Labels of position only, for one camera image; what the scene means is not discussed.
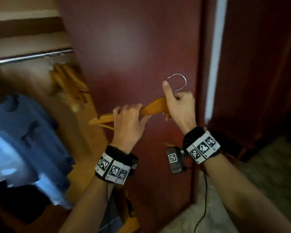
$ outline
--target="hand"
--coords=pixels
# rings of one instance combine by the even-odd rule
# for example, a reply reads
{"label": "hand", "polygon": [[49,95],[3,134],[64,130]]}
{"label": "hand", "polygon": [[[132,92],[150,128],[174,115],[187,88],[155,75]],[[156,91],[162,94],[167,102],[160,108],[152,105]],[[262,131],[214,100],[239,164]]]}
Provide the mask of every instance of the hand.
{"label": "hand", "polygon": [[172,119],[179,126],[183,134],[197,127],[195,121],[195,99],[191,92],[175,93],[167,81],[163,82],[163,90],[167,99],[167,106]]}
{"label": "hand", "polygon": [[152,117],[152,115],[146,115],[139,121],[139,111],[142,106],[142,104],[125,105],[120,114],[120,107],[113,110],[114,137],[110,145],[126,154],[129,154],[139,141],[145,129],[145,124]]}

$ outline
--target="hanging rod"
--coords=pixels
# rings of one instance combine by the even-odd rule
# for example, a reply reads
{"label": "hanging rod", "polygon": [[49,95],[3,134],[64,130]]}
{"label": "hanging rod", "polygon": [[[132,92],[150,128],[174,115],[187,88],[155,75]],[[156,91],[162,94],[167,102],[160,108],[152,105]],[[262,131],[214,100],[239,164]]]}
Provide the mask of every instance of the hanging rod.
{"label": "hanging rod", "polygon": [[48,57],[48,56],[56,56],[56,55],[61,55],[61,54],[68,54],[68,53],[72,53],[72,52],[73,52],[73,49],[69,47],[69,48],[42,51],[42,52],[37,52],[37,53],[25,54],[25,55],[9,56],[9,57],[0,58],[0,65],[1,64],[7,64],[7,63],[12,63],[12,62],[39,59],[39,58]]}

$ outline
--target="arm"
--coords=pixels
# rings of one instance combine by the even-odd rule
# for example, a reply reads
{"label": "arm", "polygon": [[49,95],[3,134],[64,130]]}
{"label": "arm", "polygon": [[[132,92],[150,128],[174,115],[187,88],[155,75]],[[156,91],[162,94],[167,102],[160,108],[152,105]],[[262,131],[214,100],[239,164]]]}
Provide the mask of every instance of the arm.
{"label": "arm", "polygon": [[[197,126],[192,93],[177,93],[176,99],[166,81],[163,90],[171,117],[184,134],[188,133]],[[291,223],[285,216],[223,155],[207,159],[204,165],[234,223],[239,224],[239,231],[291,232]]]}
{"label": "arm", "polygon": [[[113,110],[114,138],[110,145],[129,154],[145,129],[145,124],[151,116],[144,116],[139,121],[139,111],[142,104],[125,105]],[[113,183],[108,183],[108,199]],[[98,232],[107,208],[107,182],[93,177],[84,194],[78,200],[59,233]]]}

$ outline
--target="metal hanger hook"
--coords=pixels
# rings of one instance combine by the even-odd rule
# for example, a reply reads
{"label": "metal hanger hook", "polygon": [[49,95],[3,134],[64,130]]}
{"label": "metal hanger hook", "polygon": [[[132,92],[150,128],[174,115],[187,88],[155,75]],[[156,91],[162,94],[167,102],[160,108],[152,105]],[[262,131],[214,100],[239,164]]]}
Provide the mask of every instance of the metal hanger hook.
{"label": "metal hanger hook", "polygon": [[184,78],[184,80],[185,80],[185,84],[184,84],[184,86],[181,87],[180,89],[174,91],[174,92],[176,92],[176,91],[179,91],[179,90],[181,90],[182,88],[184,88],[184,87],[186,86],[186,78],[185,78],[182,74],[173,74],[173,75],[171,75],[170,77],[167,77],[167,78],[171,78],[171,77],[174,76],[174,75],[180,75],[180,76],[182,76],[182,77]]}

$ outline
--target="dark red panel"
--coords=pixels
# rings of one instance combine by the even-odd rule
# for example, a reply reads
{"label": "dark red panel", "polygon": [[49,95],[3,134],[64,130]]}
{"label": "dark red panel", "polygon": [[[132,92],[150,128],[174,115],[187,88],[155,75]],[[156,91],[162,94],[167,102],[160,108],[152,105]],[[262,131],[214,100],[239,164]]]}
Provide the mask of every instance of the dark red panel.
{"label": "dark red panel", "polygon": [[[58,0],[98,113],[162,97],[174,73],[196,88],[200,0]],[[182,87],[183,81],[173,80]],[[181,145],[176,125],[155,115],[133,152],[136,175],[126,188],[141,230],[155,232],[190,205],[191,171],[170,172],[162,142]]]}

